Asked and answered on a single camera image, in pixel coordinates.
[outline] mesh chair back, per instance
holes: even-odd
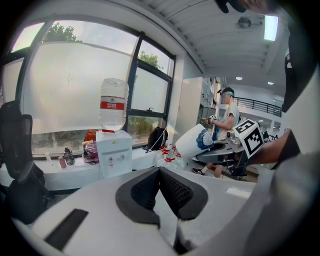
[[[28,161],[31,152],[32,117],[22,115],[20,102],[7,102],[0,108],[0,144],[6,169],[17,179]]]

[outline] ceiling light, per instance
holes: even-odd
[[[278,30],[278,17],[276,16],[265,16],[264,24],[264,39],[275,41]]]

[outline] railing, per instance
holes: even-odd
[[[234,98],[234,103],[236,103],[239,107],[245,107],[253,110],[259,110],[262,112],[266,112],[269,114],[273,114],[275,116],[281,117],[282,116],[282,108],[276,105],[272,105],[269,103],[265,103],[262,101],[249,99],[249,98]],[[225,98],[222,98],[222,104],[225,104]]]

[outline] black chair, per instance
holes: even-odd
[[[30,224],[45,211],[50,192],[44,172],[33,161],[31,151],[32,117],[20,112],[20,102],[7,102],[0,108],[0,145],[6,169],[14,179],[4,199],[13,218]]]

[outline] white t-shirt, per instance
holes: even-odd
[[[234,116],[234,123],[232,127],[235,127],[238,124],[239,121],[239,109],[237,107],[237,105],[232,102],[231,105],[227,108],[227,110],[224,112],[224,116],[222,119],[222,123],[226,123],[227,122],[227,118],[229,117],[229,115],[232,114]],[[222,129],[219,127],[219,132],[217,134],[217,139],[218,140],[223,140],[226,136],[227,136],[227,130]]]

